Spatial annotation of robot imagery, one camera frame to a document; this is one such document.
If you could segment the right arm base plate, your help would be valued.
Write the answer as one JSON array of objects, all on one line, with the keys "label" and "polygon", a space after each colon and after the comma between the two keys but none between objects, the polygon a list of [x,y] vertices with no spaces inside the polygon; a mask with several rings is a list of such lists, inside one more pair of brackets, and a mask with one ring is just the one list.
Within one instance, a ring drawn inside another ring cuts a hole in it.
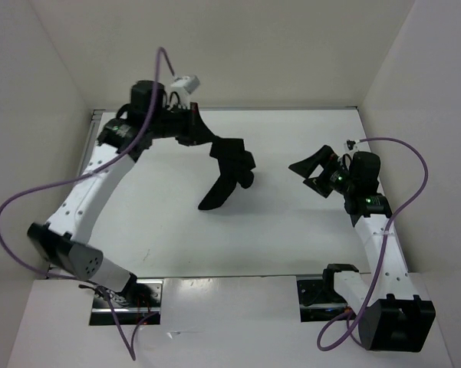
[{"label": "right arm base plate", "polygon": [[297,277],[296,285],[302,323],[330,321],[351,310],[343,297],[325,287],[321,276]]}]

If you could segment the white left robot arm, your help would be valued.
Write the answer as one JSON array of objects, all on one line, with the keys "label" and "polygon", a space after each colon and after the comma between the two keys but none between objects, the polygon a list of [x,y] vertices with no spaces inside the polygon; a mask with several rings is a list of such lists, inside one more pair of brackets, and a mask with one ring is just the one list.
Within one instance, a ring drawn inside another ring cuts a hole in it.
[{"label": "white left robot arm", "polygon": [[175,138],[186,146],[212,143],[191,96],[195,75],[175,77],[168,87],[152,80],[136,82],[124,104],[97,137],[89,163],[60,208],[27,235],[39,254],[64,275],[110,293],[120,306],[131,305],[145,290],[137,276],[91,246],[92,231],[108,199],[155,139]]}]

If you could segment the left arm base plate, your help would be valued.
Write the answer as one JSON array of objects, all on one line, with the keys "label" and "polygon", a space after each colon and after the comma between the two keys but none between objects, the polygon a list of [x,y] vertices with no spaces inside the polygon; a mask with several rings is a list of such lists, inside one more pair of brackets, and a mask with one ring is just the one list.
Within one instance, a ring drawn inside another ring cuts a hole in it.
[{"label": "left arm base plate", "polygon": [[[126,301],[110,291],[110,300],[120,325],[135,326],[159,325],[163,291],[162,279],[141,279],[138,281],[140,296]],[[94,292],[89,319],[90,326],[113,326],[114,317],[106,298],[98,291]]]}]

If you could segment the black skirt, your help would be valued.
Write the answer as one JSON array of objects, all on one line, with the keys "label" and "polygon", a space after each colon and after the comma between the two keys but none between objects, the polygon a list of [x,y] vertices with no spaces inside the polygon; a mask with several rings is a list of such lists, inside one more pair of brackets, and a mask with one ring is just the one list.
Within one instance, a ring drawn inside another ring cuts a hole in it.
[{"label": "black skirt", "polygon": [[252,153],[245,149],[240,138],[217,137],[209,155],[217,160],[219,177],[198,205],[198,210],[209,211],[221,207],[237,185],[248,189],[254,181],[256,167]]}]

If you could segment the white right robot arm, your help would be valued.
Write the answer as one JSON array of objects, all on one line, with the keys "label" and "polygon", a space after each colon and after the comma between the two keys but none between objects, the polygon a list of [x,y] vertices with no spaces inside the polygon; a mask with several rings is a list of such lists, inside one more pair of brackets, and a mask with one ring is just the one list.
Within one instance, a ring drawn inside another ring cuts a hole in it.
[{"label": "white right robot arm", "polygon": [[361,151],[357,142],[346,143],[339,156],[327,145],[289,169],[304,184],[327,198],[336,192],[344,199],[345,212],[360,238],[371,270],[366,282],[352,264],[329,264],[323,271],[321,293],[329,301],[343,298],[346,311],[327,322],[344,319],[346,331],[335,342],[317,346],[330,351],[351,338],[365,350],[419,353],[436,316],[432,301],[420,296],[410,279],[394,227],[399,215],[379,190],[380,157]]}]

